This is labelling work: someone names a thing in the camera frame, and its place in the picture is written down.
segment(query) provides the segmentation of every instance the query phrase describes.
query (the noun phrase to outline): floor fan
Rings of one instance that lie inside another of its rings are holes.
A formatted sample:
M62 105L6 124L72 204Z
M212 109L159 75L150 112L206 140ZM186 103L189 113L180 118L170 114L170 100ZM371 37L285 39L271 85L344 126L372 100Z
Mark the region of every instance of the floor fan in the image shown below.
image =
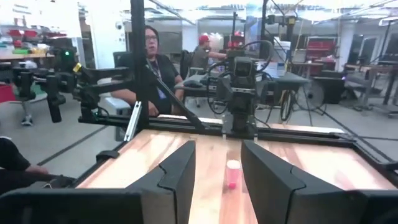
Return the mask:
M315 111L320 109L324 103L325 92L321 84L311 80L301 86L296 92L295 101L301 110Z

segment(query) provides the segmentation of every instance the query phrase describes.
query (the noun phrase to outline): lanyard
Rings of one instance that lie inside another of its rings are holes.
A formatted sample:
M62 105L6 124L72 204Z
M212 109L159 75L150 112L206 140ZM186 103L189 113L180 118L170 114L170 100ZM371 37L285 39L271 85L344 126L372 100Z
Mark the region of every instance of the lanyard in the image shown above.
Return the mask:
M160 68L159 68L159 64L157 63L157 60L155 61L155 64L156 64L157 69L155 69L153 66L152 66L152 68L156 72L157 77L161 80L162 79L162 75L160 74Z

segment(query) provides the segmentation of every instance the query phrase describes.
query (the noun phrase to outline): badge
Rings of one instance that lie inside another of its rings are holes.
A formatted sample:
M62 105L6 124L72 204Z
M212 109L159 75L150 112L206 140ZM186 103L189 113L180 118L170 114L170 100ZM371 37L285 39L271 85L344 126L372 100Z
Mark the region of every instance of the badge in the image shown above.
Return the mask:
M162 90L160 90L159 88L157 88L157 92L158 92L159 98L160 98L161 100L167 98L166 95L165 95L165 94L162 92Z

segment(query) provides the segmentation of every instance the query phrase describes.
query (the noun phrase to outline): red bin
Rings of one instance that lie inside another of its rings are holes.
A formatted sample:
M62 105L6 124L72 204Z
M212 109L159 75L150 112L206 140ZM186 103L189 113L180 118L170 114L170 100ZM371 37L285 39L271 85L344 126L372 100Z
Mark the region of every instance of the red bin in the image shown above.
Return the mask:
M12 85L0 84L0 103L15 101Z

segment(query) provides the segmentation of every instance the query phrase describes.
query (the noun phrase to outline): man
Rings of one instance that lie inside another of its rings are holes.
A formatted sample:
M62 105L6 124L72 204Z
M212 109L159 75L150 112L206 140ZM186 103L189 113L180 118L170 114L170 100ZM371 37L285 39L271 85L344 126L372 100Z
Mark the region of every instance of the man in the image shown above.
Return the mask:
M158 54L159 48L159 34L151 26L145 26L145 39L146 39L146 50L147 59L150 65L154 69L156 75L175 93L175 96L182 100L183 90L175 90L174 86L182 82L182 77L178 74L173 63L166 55ZM133 58L131 54L123 55L119 59L119 67L133 68ZM136 98L136 86L134 84L128 90L118 90L111 93L115 98L119 98L134 105ZM146 90L146 97L148 97L148 110L149 116L156 117L159 114L179 114L179 111L171 104L171 101L167 99L165 93L160 91L156 86L149 86Z
M193 51L191 67L207 69L209 58L225 59L226 54L212 52L209 37L202 35L199 38L199 45Z
M46 168L32 165L22 156L9 138L0 137L0 195L10 190L28 187L35 182L48 182L56 178ZM69 184L72 178L66 177Z

